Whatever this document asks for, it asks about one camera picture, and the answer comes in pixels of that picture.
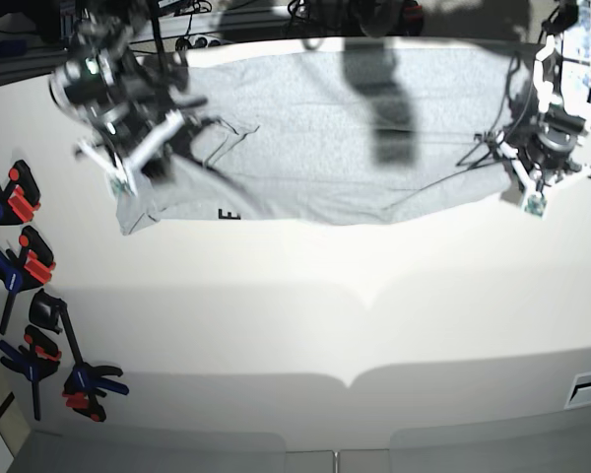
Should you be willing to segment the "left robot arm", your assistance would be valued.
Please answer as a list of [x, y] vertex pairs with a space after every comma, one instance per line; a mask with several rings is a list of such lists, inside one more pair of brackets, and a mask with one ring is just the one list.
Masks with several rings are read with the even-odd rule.
[[591, 133], [591, 1], [559, 1], [542, 22], [543, 47], [534, 59], [537, 111], [526, 139], [527, 156], [542, 172], [583, 173], [591, 167], [571, 153]]

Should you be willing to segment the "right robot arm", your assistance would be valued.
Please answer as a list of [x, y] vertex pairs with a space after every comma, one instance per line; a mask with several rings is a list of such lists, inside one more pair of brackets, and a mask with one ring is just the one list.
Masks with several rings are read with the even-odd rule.
[[163, 174], [172, 140], [202, 125], [206, 98], [191, 93], [185, 57], [164, 50], [157, 1], [81, 1], [66, 61], [49, 79], [68, 117], [89, 126], [76, 155], [96, 163], [117, 192], [136, 194]]

